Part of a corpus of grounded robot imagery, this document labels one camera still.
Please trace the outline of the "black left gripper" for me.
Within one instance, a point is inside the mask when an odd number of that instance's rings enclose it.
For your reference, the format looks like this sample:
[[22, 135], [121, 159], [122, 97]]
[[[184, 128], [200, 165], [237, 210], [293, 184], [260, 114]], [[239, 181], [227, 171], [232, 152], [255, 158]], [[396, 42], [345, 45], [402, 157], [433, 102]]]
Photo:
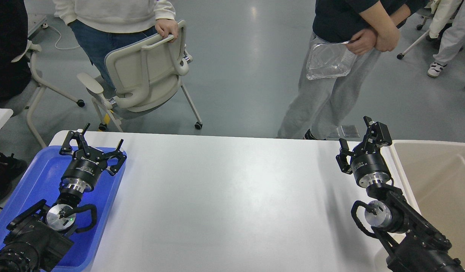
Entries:
[[[73, 188], [81, 193], [94, 190], [103, 170], [114, 176], [122, 168], [127, 156], [121, 151], [121, 139], [115, 150], [104, 153], [102, 150], [90, 150], [84, 134], [89, 128], [87, 123], [82, 131], [68, 131], [60, 148], [60, 155], [72, 156], [71, 162], [61, 177], [61, 187]], [[76, 141], [77, 150], [73, 152], [71, 141]], [[109, 159], [117, 159], [115, 165], [108, 165]]]

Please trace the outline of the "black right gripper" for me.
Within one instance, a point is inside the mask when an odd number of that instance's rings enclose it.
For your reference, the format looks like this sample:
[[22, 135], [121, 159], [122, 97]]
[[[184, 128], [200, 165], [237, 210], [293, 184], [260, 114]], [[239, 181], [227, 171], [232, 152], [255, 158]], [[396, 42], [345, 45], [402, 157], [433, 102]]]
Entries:
[[366, 134], [361, 144], [361, 150], [352, 152], [348, 142], [339, 138], [340, 153], [336, 161], [343, 173], [353, 174], [359, 187], [367, 188], [372, 184], [386, 183], [392, 180], [383, 156], [379, 153], [382, 147], [391, 146], [392, 138], [388, 127], [381, 122], [374, 122], [370, 117], [364, 116], [367, 126]]

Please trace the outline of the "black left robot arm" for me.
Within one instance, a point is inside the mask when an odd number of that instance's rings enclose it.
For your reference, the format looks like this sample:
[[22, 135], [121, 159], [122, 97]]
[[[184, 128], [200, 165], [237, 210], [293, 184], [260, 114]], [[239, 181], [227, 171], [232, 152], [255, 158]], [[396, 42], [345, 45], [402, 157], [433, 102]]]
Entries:
[[127, 154], [69, 131], [37, 153], [0, 212], [0, 272], [80, 272], [92, 261]]

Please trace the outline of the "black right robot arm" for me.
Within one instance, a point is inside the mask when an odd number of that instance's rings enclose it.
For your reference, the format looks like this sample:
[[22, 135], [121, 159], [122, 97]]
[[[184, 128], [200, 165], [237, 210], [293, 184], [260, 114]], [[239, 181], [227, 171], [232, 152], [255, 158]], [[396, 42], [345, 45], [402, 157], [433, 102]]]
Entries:
[[353, 203], [355, 225], [381, 242], [393, 272], [463, 272], [461, 261], [448, 254], [450, 240], [408, 204], [400, 188], [388, 184], [393, 178], [380, 152], [392, 144], [388, 127], [368, 116], [363, 119], [367, 127], [363, 140], [350, 150], [340, 138], [336, 156], [341, 171], [352, 174], [357, 186], [373, 198], [370, 203]]

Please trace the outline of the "hand holding clear container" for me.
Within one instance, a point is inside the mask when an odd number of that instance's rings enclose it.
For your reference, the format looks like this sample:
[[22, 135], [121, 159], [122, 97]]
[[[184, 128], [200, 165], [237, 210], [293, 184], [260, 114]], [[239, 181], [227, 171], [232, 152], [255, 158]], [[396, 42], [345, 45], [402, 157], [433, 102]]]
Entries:
[[357, 56], [370, 52], [376, 45], [377, 32], [371, 28], [365, 28], [354, 34], [346, 48]]

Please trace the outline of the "hand clasped over wrist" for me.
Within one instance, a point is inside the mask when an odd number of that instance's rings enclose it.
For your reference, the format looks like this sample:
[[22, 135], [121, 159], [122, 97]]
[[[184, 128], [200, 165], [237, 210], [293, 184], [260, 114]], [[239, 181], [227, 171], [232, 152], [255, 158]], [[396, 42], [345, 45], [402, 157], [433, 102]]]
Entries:
[[393, 51], [398, 45], [400, 31], [396, 26], [384, 29], [376, 29], [377, 39], [375, 49], [381, 52]]

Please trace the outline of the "hand on chair back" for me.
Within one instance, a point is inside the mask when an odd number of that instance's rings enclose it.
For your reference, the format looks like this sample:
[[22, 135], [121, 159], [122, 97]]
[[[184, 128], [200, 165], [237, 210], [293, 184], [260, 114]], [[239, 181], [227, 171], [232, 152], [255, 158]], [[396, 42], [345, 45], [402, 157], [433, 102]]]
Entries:
[[169, 35], [174, 36], [169, 43], [174, 43], [179, 37], [178, 33], [178, 23], [175, 20], [171, 19], [156, 19], [155, 20], [155, 29], [162, 39], [166, 39]]

